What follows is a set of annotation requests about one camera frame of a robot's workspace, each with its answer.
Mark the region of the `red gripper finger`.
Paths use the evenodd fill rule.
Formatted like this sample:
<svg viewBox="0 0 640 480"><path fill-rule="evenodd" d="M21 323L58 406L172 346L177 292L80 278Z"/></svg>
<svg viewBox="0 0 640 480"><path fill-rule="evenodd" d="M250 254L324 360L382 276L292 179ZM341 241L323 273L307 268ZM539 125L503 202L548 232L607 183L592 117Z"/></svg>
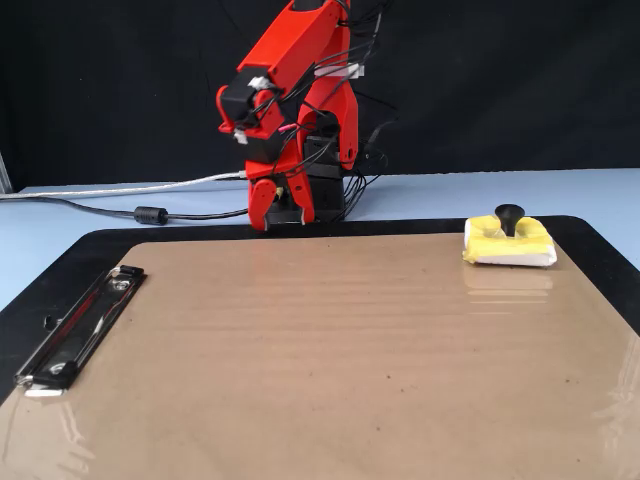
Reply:
<svg viewBox="0 0 640 480"><path fill-rule="evenodd" d="M249 184L247 213L250 224L255 230L268 229L266 214L273 204L276 191L276 184L269 178L262 178Z"/></svg>
<svg viewBox="0 0 640 480"><path fill-rule="evenodd" d="M301 223L306 225L315 220L312 190L306 174L295 174L287 178L289 190L295 204L301 209Z"/></svg>

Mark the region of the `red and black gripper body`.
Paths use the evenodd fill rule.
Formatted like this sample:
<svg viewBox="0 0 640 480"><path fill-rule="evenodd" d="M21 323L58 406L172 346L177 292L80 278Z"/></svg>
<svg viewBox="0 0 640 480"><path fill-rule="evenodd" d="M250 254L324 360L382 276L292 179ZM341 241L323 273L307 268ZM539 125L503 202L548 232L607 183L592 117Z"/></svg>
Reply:
<svg viewBox="0 0 640 480"><path fill-rule="evenodd" d="M244 165L247 180L251 184L262 179L308 184L298 133L294 128L284 133L276 130L268 139L250 137Z"/></svg>

